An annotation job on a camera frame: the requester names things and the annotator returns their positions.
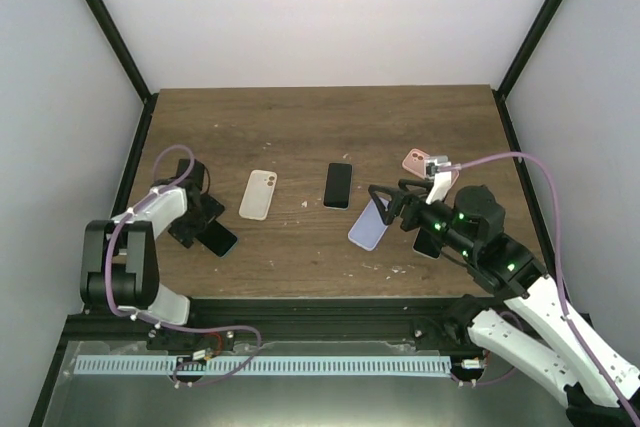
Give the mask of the teal-edged black phone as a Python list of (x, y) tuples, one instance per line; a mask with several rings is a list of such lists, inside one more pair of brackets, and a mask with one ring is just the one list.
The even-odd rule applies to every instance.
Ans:
[(238, 242), (237, 236), (217, 221), (210, 222), (196, 239), (219, 258), (229, 254)]

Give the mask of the lavender phone case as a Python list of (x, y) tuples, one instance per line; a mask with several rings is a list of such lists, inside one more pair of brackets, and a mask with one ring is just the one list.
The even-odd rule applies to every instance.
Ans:
[(347, 234), (348, 240), (359, 248), (371, 252), (386, 233), (380, 212), (373, 200), (370, 200)]

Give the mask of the beige phone case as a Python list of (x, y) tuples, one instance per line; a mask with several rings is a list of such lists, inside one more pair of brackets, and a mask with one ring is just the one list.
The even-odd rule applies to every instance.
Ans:
[(239, 207), (241, 218), (256, 221), (267, 218), (277, 179), (272, 171), (253, 170), (250, 173)]

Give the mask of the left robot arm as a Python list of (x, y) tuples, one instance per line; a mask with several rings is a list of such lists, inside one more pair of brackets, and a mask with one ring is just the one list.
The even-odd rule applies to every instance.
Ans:
[(161, 284), (156, 239), (167, 232), (185, 248), (200, 243), (218, 257), (235, 246), (237, 237), (218, 221), (225, 207), (209, 194), (210, 184), (204, 164), (181, 159), (176, 175), (154, 182), (139, 203), (90, 222), (80, 278), (84, 304), (171, 324), (170, 340), (181, 350), (196, 349), (205, 328), (190, 317), (189, 298)]

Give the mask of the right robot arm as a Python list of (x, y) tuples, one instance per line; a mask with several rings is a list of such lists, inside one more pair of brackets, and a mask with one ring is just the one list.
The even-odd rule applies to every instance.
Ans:
[(504, 231), (505, 209), (484, 185), (467, 186), (447, 205), (436, 185), (402, 179), (371, 185), (369, 195), (386, 225), (425, 233), (432, 248), (459, 254), (473, 280), (536, 332), (512, 326), (471, 295), (444, 325), (447, 343), (497, 354), (543, 387), (574, 426), (636, 426), (639, 369), (615, 352), (575, 311), (546, 267)]

